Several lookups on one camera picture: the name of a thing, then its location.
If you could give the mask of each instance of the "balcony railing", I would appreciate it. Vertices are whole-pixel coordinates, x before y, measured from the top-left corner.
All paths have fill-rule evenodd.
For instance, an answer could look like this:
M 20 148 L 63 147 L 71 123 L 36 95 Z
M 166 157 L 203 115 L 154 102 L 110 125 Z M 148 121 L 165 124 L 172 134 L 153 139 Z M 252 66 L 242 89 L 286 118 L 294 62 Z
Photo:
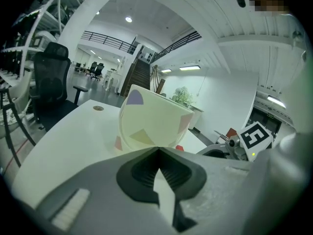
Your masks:
M 165 56 L 166 54 L 170 53 L 174 49 L 178 49 L 178 48 L 186 45 L 187 43 L 195 41 L 199 38 L 202 38 L 202 36 L 197 31 L 190 33 L 189 35 L 187 35 L 187 36 L 183 37 L 182 39 L 179 39 L 178 41 L 173 43 L 171 46 L 168 46 L 166 49 L 164 49 L 159 54 L 154 55 L 151 63 L 155 62 L 157 59 L 161 58 L 162 56 Z
M 81 39 L 88 40 L 88 41 L 93 41 L 97 42 L 103 45 L 108 45 L 120 50 L 123 50 L 131 55 L 133 55 L 136 47 L 126 43 L 122 40 L 116 39 L 114 37 L 106 36 L 103 34 L 95 33 L 95 32 L 90 32 L 90 31 L 85 31 L 81 37 Z

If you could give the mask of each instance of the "beige triangle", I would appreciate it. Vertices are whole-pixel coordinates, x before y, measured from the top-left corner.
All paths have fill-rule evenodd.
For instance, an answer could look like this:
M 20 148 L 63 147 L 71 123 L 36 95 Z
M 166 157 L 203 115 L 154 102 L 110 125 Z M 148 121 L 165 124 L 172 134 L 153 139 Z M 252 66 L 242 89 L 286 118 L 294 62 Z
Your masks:
M 141 143 L 145 143 L 145 144 L 150 144 L 150 145 L 154 145 L 155 143 L 153 143 L 153 141 L 151 140 L 151 138 L 149 138 L 148 134 L 146 133 L 146 131 L 144 129 L 131 134 L 130 138 L 141 142 Z

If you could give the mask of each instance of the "chair headrest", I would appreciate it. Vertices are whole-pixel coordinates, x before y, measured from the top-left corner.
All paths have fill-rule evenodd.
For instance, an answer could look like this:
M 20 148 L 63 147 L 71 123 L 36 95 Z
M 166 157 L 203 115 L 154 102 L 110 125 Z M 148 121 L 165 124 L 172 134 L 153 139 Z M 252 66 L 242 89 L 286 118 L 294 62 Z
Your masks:
M 56 57 L 68 58 L 68 48 L 54 42 L 50 42 L 44 50 L 45 54 L 55 55 Z

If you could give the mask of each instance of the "white table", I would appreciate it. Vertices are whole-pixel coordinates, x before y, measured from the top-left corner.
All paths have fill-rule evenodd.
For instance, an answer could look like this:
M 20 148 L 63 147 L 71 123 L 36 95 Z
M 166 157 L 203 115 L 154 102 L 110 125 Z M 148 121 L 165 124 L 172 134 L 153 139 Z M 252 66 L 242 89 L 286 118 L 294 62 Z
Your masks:
M 93 106 L 104 110 L 96 111 Z M 117 107 L 89 100 L 68 114 L 27 156 L 12 194 L 35 208 L 50 191 L 86 166 L 117 156 L 118 113 Z M 206 148 L 190 131 L 180 145 L 191 153 Z

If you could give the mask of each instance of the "red object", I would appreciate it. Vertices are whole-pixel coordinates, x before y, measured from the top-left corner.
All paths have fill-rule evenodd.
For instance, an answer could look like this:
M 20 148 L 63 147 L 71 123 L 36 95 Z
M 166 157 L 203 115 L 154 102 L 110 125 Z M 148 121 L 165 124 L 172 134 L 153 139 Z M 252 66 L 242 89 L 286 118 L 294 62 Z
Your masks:
M 184 147 L 182 147 L 181 145 L 177 145 L 176 150 L 184 151 Z

